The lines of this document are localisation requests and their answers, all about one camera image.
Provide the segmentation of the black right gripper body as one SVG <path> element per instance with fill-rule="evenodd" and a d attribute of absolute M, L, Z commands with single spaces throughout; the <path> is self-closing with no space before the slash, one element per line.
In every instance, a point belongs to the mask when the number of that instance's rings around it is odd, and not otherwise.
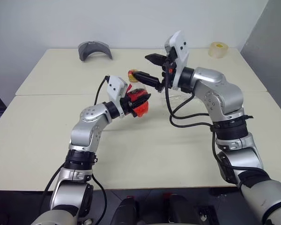
<path fill-rule="evenodd" d="M 177 59 L 177 52 L 175 47 L 171 47 L 169 45 L 165 46 L 166 55 L 163 56 L 163 77 L 164 77 L 164 85 L 165 88 L 171 89 L 173 85 L 173 80 L 176 73 L 177 64 L 175 60 Z"/>

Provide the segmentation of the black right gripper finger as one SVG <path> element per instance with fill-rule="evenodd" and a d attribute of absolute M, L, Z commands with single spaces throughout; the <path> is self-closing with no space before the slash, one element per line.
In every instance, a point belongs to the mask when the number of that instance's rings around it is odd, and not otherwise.
<path fill-rule="evenodd" d="M 144 85 L 153 87 L 158 92 L 162 92 L 162 90 L 164 89 L 164 81 L 160 82 L 157 77 L 153 77 L 150 74 L 142 71 L 133 71 L 132 74 L 137 81 L 141 82 Z"/>
<path fill-rule="evenodd" d="M 161 66 L 161 67 L 167 67 L 168 66 L 168 57 L 157 54 L 157 53 L 152 53 L 149 55 L 145 56 L 145 59 L 153 63 L 154 65 Z"/>

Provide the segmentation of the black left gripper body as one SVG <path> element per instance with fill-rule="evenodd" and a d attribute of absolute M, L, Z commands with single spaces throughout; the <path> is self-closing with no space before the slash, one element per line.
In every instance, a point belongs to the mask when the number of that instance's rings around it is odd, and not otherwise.
<path fill-rule="evenodd" d="M 131 98 L 127 94 L 125 94 L 125 96 L 120 99 L 120 105 L 124 112 L 124 115 L 133 114 L 133 110 L 131 108 Z"/>

